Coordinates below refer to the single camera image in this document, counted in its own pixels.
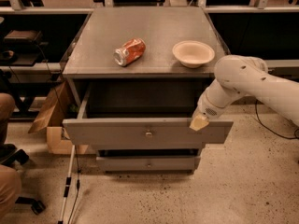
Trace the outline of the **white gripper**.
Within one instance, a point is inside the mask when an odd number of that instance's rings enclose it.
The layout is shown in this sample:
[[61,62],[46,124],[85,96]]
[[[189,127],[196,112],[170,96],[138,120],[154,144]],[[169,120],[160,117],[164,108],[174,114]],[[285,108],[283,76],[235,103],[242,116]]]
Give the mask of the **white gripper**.
[[216,119],[221,116],[223,112],[223,108],[214,106],[208,101],[206,95],[203,93],[200,96],[197,102],[197,107],[192,114],[193,118],[190,123],[190,128],[194,131],[199,131],[209,124],[209,119]]

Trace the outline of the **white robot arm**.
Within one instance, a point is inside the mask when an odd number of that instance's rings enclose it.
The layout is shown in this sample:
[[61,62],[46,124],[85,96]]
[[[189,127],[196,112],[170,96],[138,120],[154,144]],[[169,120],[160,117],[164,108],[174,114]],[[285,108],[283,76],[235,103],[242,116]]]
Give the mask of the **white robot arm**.
[[299,83],[272,76],[264,60],[227,55],[214,67],[214,80],[201,94],[193,112],[190,128],[199,131],[225,109],[250,95],[293,124],[299,125]]

